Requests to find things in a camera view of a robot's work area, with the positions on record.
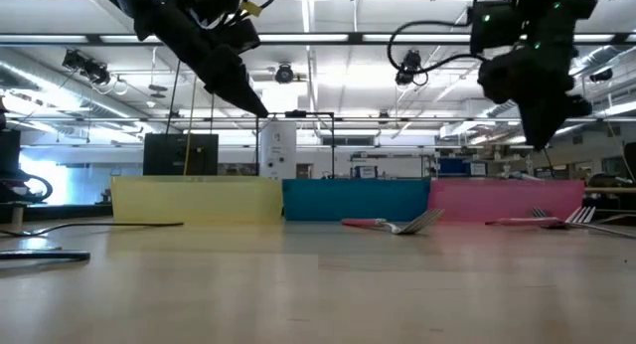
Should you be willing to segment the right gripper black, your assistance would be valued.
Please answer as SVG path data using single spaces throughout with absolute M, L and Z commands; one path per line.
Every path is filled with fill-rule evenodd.
M 567 118 L 591 114 L 590 102 L 570 93 L 571 61 L 578 55 L 576 47 L 536 45 L 497 56 L 479 69 L 479 85 L 487 98 L 517 104 L 526 144 L 534 149 L 544 149 Z M 542 128 L 541 117 L 546 118 Z

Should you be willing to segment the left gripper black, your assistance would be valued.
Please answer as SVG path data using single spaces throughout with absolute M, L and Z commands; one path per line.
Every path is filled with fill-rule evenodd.
M 205 89 L 255 116 L 268 110 L 252 89 L 242 59 L 221 30 L 234 0 L 172 0 L 171 51 L 192 69 L 201 69 Z

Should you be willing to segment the red-handled silver fork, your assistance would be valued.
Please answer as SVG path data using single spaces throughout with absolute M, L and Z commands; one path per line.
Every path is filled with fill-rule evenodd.
M 538 226 L 547 230 L 567 230 L 570 227 L 589 224 L 595 214 L 595 207 L 579 207 L 574 210 L 565 220 L 550 215 L 547 211 L 532 208 L 531 216 L 528 218 L 503 218 L 491 222 L 486 222 L 486 226 Z
M 434 225 L 443 215 L 442 209 L 428 209 L 403 226 L 387 219 L 343 219 L 341 224 L 348 227 L 389 231 L 396 236 L 409 236 L 416 235 L 424 228 Z

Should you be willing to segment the red plastic bin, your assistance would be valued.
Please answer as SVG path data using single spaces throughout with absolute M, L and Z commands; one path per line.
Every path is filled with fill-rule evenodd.
M 485 223 L 525 218 L 534 208 L 561 219 L 582 204 L 579 180 L 441 179 L 431 182 L 428 206 L 446 222 Z

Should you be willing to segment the black square panel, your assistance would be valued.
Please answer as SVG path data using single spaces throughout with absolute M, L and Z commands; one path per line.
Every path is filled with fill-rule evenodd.
M 216 134 L 145 135 L 143 175 L 217 175 L 219 137 Z

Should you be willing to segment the blue storage crate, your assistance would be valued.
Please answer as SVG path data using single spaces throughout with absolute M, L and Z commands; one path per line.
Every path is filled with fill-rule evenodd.
M 479 160 L 439 158 L 437 175 L 439 177 L 486 177 L 488 164 Z

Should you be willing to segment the yellow plastic bin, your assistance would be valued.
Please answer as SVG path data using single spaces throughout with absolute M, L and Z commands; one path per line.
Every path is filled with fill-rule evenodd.
M 255 176 L 117 176 L 110 180 L 117 222 L 274 225 L 282 183 Z

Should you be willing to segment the black overhead beam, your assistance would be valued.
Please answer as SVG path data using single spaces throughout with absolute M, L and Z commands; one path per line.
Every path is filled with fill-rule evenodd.
M 260 40 L 267 45 L 376 45 L 386 43 L 389 33 L 261 33 Z M 462 33 L 403 33 L 395 38 L 397 44 L 413 45 L 467 45 L 469 34 Z M 574 41 L 582 45 L 613 44 L 636 45 L 636 32 L 631 33 L 582 33 L 574 36 Z M 136 45 L 159 44 L 156 36 L 140 41 L 133 34 L 0 34 L 2 45 L 82 45 L 107 44 Z

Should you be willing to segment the black ceiling device cluster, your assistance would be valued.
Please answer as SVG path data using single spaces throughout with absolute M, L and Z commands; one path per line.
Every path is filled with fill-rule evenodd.
M 104 86 L 110 82 L 107 64 L 83 56 L 77 50 L 67 50 L 62 66 L 72 73 L 85 77 L 93 85 Z

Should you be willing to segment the blue plastic bin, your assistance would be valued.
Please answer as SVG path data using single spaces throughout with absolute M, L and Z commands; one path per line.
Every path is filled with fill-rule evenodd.
M 427 209 L 428 180 L 290 179 L 282 182 L 285 219 L 339 222 L 382 218 L 409 222 Z

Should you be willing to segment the thin black stand frame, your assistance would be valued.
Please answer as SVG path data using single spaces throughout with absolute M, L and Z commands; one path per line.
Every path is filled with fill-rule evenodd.
M 307 112 L 304 110 L 291 110 L 285 112 L 272 112 L 267 117 L 257 117 L 255 120 L 255 160 L 256 160 L 256 174 L 259 175 L 259 133 L 261 130 L 271 121 L 279 120 L 279 121 L 291 121 L 291 122 L 299 122 L 303 119 L 306 119 L 308 122 L 312 123 L 320 123 L 325 118 L 330 120 L 330 125 L 328 126 L 328 130 L 331 132 L 331 143 L 329 144 L 330 155 L 331 155 L 331 168 L 330 173 L 331 176 L 334 176 L 335 173 L 335 114 L 333 112 Z

